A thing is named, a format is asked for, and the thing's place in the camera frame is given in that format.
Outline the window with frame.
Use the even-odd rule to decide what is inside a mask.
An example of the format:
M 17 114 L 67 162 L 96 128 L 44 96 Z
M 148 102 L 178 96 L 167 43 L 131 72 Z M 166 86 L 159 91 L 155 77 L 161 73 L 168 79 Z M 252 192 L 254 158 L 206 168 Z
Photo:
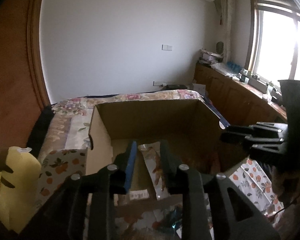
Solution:
M 250 0 L 248 69 L 262 82 L 300 80 L 300 9 L 293 0 Z

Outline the yellow plush toy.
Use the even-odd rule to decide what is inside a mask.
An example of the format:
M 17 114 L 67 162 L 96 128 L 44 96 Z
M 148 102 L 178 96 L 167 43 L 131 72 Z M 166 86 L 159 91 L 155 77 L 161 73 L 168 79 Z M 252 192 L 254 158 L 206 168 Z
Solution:
M 0 164 L 0 221 L 21 233 L 34 215 L 41 164 L 32 149 L 12 146 Z

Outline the orange-print white tablecloth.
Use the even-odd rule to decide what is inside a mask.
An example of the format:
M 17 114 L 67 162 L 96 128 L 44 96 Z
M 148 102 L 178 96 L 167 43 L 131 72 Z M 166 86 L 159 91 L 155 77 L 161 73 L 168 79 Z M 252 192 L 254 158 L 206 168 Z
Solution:
M 42 170 L 38 180 L 37 207 L 43 204 L 53 193 L 74 173 L 83 174 L 86 162 L 85 150 L 52 151 L 42 162 Z M 272 183 L 264 170 L 254 160 L 247 159 L 230 175 L 230 180 L 246 195 L 253 204 L 268 215 L 273 215 L 283 209 L 273 192 Z M 182 226 L 176 233 L 162 231 L 162 221 L 167 214 L 176 208 L 182 209 L 182 204 L 166 206 L 163 209 L 143 212 L 141 215 L 126 215 L 115 219 L 117 233 L 122 236 L 129 231 L 152 234 L 159 231 L 166 235 L 176 235 L 181 238 Z

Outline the wooden wardrobe door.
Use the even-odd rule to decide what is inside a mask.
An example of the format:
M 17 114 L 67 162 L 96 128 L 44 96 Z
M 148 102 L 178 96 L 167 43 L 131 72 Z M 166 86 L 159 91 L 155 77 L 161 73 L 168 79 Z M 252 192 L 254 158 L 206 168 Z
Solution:
M 4 0 L 0 6 L 0 159 L 25 146 L 49 105 L 39 48 L 42 0 Z

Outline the wooden sideboard cabinet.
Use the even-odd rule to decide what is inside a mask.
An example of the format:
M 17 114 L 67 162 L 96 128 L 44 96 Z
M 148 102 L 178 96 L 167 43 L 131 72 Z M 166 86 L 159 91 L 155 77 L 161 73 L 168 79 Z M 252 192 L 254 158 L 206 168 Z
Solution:
M 286 112 L 277 104 L 264 100 L 261 92 L 199 62 L 196 63 L 194 81 L 206 85 L 206 96 L 231 125 L 287 122 Z

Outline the teal foil snack wrapper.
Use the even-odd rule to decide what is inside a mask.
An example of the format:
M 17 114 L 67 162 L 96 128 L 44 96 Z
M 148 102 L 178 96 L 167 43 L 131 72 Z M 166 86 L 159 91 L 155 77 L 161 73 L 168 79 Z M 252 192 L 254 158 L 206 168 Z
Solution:
M 169 212 L 162 221 L 162 231 L 165 233 L 176 233 L 176 231 L 182 226 L 182 209 L 176 208 Z

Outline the brown cardboard box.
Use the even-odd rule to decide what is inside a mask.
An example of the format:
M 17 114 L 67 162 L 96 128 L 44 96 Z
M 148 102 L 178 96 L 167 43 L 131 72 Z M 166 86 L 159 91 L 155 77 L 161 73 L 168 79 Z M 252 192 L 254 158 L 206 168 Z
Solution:
M 132 185 L 125 184 L 125 151 L 137 145 L 168 141 L 175 158 L 204 174 L 224 172 L 243 159 L 219 137 L 225 132 L 220 118 L 198 99 L 121 101 L 96 105 L 89 128 L 90 150 L 86 173 L 92 176 L 93 193 L 103 194 L 108 183 L 116 194 L 134 193 L 141 199 L 148 192 L 156 199 L 152 180 L 138 149 Z

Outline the white wall switch plate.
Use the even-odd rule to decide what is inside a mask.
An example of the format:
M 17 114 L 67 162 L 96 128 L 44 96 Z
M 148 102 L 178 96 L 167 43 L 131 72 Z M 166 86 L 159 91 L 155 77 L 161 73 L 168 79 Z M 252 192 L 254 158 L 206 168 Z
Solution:
M 164 51 L 172 51 L 173 46 L 167 45 L 167 44 L 163 44 L 161 47 L 162 50 Z

